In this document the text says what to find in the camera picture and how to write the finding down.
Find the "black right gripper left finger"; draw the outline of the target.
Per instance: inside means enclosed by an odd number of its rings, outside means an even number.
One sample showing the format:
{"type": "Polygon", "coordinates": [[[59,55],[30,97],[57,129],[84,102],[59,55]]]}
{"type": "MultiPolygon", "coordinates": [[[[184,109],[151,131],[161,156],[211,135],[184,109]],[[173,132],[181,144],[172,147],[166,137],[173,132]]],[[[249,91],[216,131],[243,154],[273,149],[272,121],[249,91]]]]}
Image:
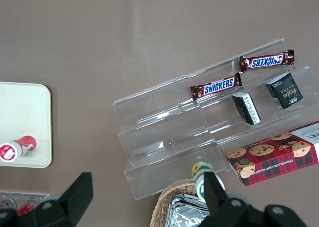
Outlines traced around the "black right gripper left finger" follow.
{"type": "Polygon", "coordinates": [[[92,174],[83,172],[57,200],[31,211],[34,227],[75,227],[93,198],[92,174]]]}

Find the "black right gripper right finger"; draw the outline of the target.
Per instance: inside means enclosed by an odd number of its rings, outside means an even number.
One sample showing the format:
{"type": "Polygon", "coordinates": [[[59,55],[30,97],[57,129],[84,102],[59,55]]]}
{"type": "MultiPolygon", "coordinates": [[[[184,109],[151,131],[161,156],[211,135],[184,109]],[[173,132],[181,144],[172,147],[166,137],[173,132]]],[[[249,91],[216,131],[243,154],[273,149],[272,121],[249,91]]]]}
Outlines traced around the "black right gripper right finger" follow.
{"type": "Polygon", "coordinates": [[[249,205],[240,198],[228,197],[213,172],[204,173],[204,197],[210,215],[199,224],[201,227],[259,226],[249,219],[249,205]]]}

